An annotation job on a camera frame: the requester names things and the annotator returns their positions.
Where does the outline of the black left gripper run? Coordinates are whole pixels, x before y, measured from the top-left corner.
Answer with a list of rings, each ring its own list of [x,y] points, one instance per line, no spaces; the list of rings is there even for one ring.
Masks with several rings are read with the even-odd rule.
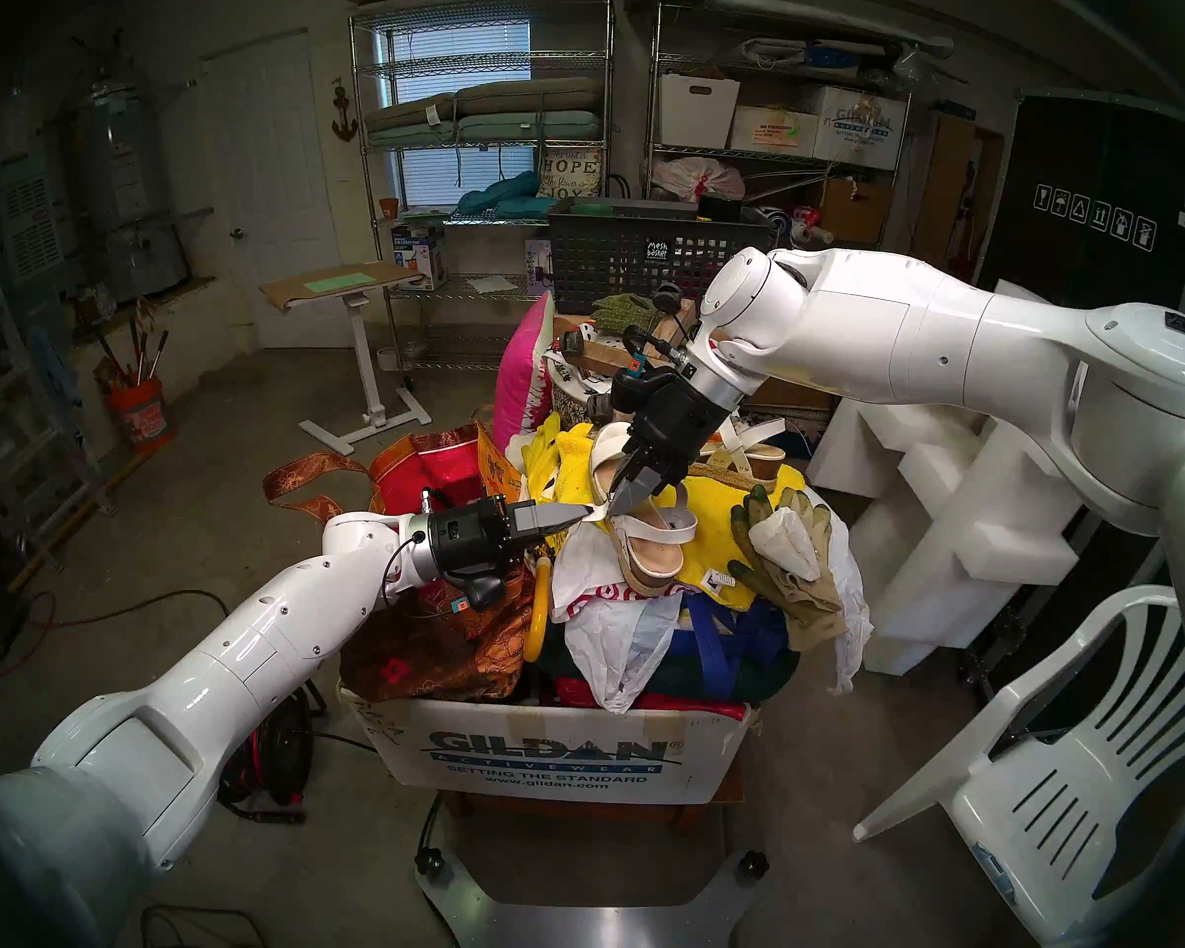
[[[428,518],[427,539],[438,577],[457,587],[472,610],[495,607],[505,579],[529,547],[595,518],[595,506],[577,502],[507,502],[485,497]]]

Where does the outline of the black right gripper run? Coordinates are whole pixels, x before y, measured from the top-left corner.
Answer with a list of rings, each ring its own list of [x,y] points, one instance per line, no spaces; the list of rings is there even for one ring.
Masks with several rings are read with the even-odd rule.
[[[667,485],[681,483],[707,438],[742,401],[741,387],[705,366],[619,369],[613,404],[632,419],[608,492],[608,518],[629,514]]]

